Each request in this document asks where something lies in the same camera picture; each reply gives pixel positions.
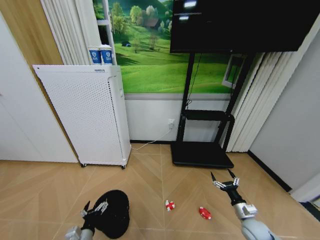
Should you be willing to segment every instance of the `power outlet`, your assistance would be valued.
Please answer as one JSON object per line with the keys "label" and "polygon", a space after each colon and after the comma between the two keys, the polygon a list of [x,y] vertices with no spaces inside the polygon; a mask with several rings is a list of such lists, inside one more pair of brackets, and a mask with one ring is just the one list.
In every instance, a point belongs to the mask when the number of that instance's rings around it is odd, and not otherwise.
{"label": "power outlet", "polygon": [[168,127],[169,127],[169,129],[170,129],[170,130],[173,129],[174,126],[175,126],[175,119],[169,118],[169,119],[168,119]]}

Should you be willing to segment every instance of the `black television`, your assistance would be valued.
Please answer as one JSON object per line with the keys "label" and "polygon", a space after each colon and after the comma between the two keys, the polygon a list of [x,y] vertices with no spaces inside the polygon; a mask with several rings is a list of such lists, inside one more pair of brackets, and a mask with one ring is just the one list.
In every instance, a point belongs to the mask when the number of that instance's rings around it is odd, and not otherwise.
{"label": "black television", "polygon": [[174,0],[170,52],[297,51],[319,11],[317,1]]}

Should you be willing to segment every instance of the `green landscape mural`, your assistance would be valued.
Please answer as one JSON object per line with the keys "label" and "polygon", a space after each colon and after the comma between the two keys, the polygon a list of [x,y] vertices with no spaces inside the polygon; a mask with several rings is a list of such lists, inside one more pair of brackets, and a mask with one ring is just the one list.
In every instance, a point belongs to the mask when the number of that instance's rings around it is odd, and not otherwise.
{"label": "green landscape mural", "polygon": [[[170,53],[173,0],[109,0],[108,3],[125,93],[182,93],[189,55]],[[97,19],[103,19],[101,0],[93,0],[93,4]],[[193,75],[199,57],[196,54]],[[229,58],[223,54],[203,54],[192,92],[230,93],[231,88],[222,85]]]}

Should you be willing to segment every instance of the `baseboard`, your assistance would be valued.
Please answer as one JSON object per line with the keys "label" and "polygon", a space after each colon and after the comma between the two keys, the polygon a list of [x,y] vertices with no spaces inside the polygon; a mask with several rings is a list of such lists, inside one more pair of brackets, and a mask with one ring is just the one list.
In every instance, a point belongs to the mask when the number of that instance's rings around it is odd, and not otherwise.
{"label": "baseboard", "polygon": [[264,164],[263,161],[260,160],[252,151],[247,152],[248,155],[257,163],[259,166],[266,171],[267,174],[270,175],[286,192],[289,192],[292,190],[292,188],[285,183],[274,171],[272,171],[267,165]]}
{"label": "baseboard", "polygon": [[[132,144],[146,144],[150,142],[152,142],[152,140],[130,140],[130,143]],[[175,141],[155,141],[150,144],[172,144],[174,142]]]}
{"label": "baseboard", "polygon": [[305,209],[309,211],[320,222],[320,211],[310,202],[300,202]]}

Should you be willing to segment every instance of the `black tv stand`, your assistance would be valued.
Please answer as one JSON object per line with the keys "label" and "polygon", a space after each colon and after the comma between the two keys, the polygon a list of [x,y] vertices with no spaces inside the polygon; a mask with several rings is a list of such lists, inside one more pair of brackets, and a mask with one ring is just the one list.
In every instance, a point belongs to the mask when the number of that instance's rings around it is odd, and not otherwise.
{"label": "black tv stand", "polygon": [[[235,106],[238,95],[244,84],[254,57],[255,54],[250,53],[245,58],[226,111],[189,110],[186,109],[186,107],[191,75],[195,61],[195,53],[190,53],[185,78],[178,132],[176,141],[171,144],[172,162],[174,164],[180,166],[196,166],[205,168],[234,167],[234,164],[226,154],[227,146],[235,122],[235,118],[232,116],[231,112]],[[186,120],[220,121],[214,142],[184,141]],[[223,147],[221,147],[219,142],[228,122],[229,125],[225,135]]]}

